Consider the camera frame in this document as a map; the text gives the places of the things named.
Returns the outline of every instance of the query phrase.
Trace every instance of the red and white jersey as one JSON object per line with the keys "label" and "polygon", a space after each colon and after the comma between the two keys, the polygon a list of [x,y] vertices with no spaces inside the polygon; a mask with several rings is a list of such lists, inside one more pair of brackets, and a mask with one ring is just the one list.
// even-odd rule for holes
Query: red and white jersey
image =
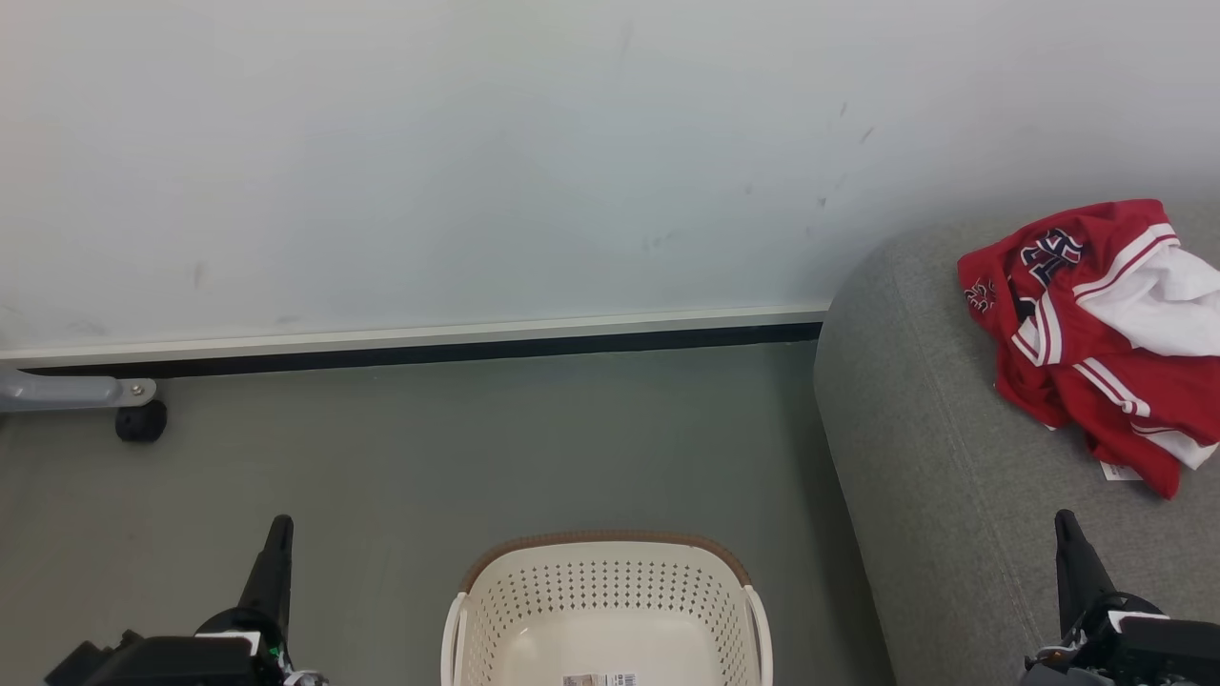
{"label": "red and white jersey", "polygon": [[1076,420],[1094,455],[1166,498],[1176,463],[1215,449],[1220,272],[1181,249],[1159,201],[1036,221],[961,258],[958,276],[999,343],[997,388],[1039,421]]}

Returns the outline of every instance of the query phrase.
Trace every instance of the baseboard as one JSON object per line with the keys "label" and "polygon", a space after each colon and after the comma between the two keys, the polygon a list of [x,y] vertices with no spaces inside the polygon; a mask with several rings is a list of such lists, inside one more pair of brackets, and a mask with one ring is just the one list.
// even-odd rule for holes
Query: baseboard
{"label": "baseboard", "polygon": [[[816,337],[826,305],[736,308],[168,343],[0,350],[0,364],[48,374],[156,378],[599,350],[727,345]],[[146,374],[132,374],[143,371]]]}

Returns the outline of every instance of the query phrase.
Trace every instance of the caster wheel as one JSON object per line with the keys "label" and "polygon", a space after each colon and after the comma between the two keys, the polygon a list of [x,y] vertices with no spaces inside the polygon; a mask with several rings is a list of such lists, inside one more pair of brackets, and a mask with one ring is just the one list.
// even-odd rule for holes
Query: caster wheel
{"label": "caster wheel", "polygon": [[151,443],[161,437],[166,419],[165,403],[161,400],[150,400],[138,408],[118,408],[115,433],[131,443]]}

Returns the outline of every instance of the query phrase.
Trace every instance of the jersey stripe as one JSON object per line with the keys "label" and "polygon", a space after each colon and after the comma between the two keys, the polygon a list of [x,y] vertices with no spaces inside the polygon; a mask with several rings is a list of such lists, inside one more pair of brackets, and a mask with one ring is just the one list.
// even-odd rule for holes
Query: jersey stripe
{"label": "jersey stripe", "polygon": [[1128,415],[1133,414],[1136,416],[1142,416],[1142,417],[1147,417],[1152,414],[1152,408],[1148,406],[1148,403],[1143,402],[1138,395],[1132,393],[1131,389],[1127,388],[1126,385],[1122,383],[1122,381],[1120,381],[1118,376],[1114,376],[1113,371],[1107,369],[1107,366],[1099,363],[1096,358],[1088,358],[1087,360],[1082,361],[1081,365],[1085,365],[1085,367],[1087,367],[1092,372],[1093,375],[1092,378],[1097,378],[1098,381],[1102,382],[1102,385],[1104,385],[1103,387],[1099,386],[1097,382],[1094,382],[1093,383],[1094,386],[1102,388],[1103,392],[1105,391],[1105,388],[1109,388],[1110,391],[1114,392],[1114,395],[1110,397],[1111,400],[1114,399],[1114,397],[1118,397],[1122,400],[1118,404],[1122,406],[1124,413]]}
{"label": "jersey stripe", "polygon": [[1038,359],[1033,363],[1037,366],[1047,364],[1047,353],[1050,352],[1050,330],[1047,328],[1047,317],[1042,311],[1042,308],[1036,308],[1033,310],[1033,322],[1038,325]]}
{"label": "jersey stripe", "polygon": [[1081,376],[1083,376],[1085,378],[1087,378],[1089,383],[1092,383],[1093,386],[1096,386],[1098,388],[1098,391],[1100,391],[1107,398],[1110,399],[1111,403],[1114,403],[1115,405],[1119,405],[1120,408],[1124,405],[1122,399],[1119,398],[1119,395],[1114,391],[1114,388],[1110,388],[1104,381],[1102,381],[1100,377],[1098,377],[1096,374],[1093,374],[1092,370],[1089,370],[1085,365],[1072,365],[1071,367],[1074,370],[1078,371]]}
{"label": "jersey stripe", "polygon": [[1072,294],[1076,295],[1077,300],[1081,300],[1097,295],[1098,293],[1103,293],[1118,283],[1127,270],[1143,264],[1144,260],[1147,260],[1152,254],[1153,249],[1163,243],[1168,245],[1180,245],[1177,234],[1174,233],[1174,227],[1168,223],[1154,223],[1149,226],[1142,234],[1139,234],[1139,238],[1136,238],[1128,243],[1126,248],[1119,250],[1119,254],[1114,256],[1114,262],[1105,272],[1105,276],[1098,281],[1075,286],[1071,289]]}
{"label": "jersey stripe", "polygon": [[1177,431],[1177,430],[1170,428],[1168,426],[1139,426],[1137,424],[1132,424],[1131,431],[1135,431],[1136,433],[1164,433],[1166,431]]}
{"label": "jersey stripe", "polygon": [[1020,331],[1013,334],[1013,343],[1016,343],[1016,349],[1025,353],[1025,356],[1030,358],[1031,363],[1038,364],[1038,353],[1033,349],[1033,345],[1031,345],[1030,342],[1021,336]]}
{"label": "jersey stripe", "polygon": [[1064,356],[1064,334],[1059,328],[1059,314],[1055,311],[1054,303],[1050,301],[1049,291],[1042,294],[1038,309],[1044,312],[1042,319],[1047,322],[1047,364],[1058,365]]}
{"label": "jersey stripe", "polygon": [[1199,469],[1199,465],[1205,463],[1218,447],[1215,443],[1211,446],[1203,446],[1194,438],[1191,438],[1188,435],[1177,431],[1176,428],[1148,430],[1132,424],[1131,430],[1135,431],[1137,436],[1142,436],[1149,442],[1160,446],[1166,453],[1177,458],[1177,461],[1191,469]]}

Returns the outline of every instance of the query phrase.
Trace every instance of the white baseboard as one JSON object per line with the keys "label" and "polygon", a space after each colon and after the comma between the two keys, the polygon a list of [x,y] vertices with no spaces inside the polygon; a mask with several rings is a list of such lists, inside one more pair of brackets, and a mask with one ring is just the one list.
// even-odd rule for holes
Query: white baseboard
{"label": "white baseboard", "polygon": [[100,364],[195,360],[322,353],[331,350],[367,350],[526,341],[531,338],[572,338],[615,333],[689,331],[737,326],[820,322],[828,303],[811,306],[736,308],[727,310],[689,310],[647,315],[616,315],[559,320],[389,328],[379,331],[343,331],[334,333],[292,333],[248,338],[174,341],[170,343],[116,343],[73,348],[33,348],[0,350],[0,364],[21,369]]}

